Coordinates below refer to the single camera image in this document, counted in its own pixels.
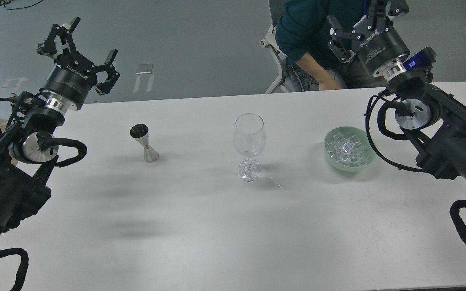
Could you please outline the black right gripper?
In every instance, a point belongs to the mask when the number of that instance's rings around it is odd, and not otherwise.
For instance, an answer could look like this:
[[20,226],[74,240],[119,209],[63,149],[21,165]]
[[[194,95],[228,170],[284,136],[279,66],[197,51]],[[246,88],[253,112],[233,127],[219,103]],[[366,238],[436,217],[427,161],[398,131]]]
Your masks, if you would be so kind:
[[366,17],[351,28],[343,28],[334,15],[327,17],[331,24],[328,47],[341,63],[351,63],[357,56],[369,74],[380,77],[383,66],[410,55],[391,21],[409,13],[409,6],[406,0],[365,0],[365,5]]

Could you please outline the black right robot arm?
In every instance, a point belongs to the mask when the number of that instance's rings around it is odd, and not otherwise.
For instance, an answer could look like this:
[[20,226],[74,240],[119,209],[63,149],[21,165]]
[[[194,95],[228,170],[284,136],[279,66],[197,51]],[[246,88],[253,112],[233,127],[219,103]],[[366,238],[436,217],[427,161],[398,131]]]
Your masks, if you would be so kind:
[[[342,28],[333,15],[329,48],[342,63],[357,59],[373,77],[383,77],[386,88],[372,96],[365,112],[365,131],[371,148],[392,166],[437,179],[466,179],[466,106],[452,94],[432,84],[435,52],[426,47],[411,55],[395,30],[391,17],[408,13],[405,0],[372,0],[365,15],[350,30]],[[389,160],[377,149],[370,120],[377,100],[381,134],[397,141],[409,141],[418,151],[416,168]],[[455,201],[449,214],[460,239],[466,245],[466,225],[460,210],[466,200]]]

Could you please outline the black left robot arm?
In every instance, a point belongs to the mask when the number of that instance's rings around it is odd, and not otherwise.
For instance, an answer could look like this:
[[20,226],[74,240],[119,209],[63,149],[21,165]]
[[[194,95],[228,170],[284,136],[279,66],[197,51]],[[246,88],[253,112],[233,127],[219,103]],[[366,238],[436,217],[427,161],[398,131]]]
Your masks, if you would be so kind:
[[[54,67],[37,94],[27,91],[0,98],[0,236],[38,213],[51,197],[47,181],[55,167],[77,163],[87,146],[54,137],[69,110],[80,110],[91,89],[109,94],[120,74],[112,49],[104,64],[95,65],[82,55],[72,35],[80,18],[53,24],[37,53],[54,60]],[[28,271],[28,253],[20,247],[0,250],[0,259],[20,258],[13,291],[20,291]]]

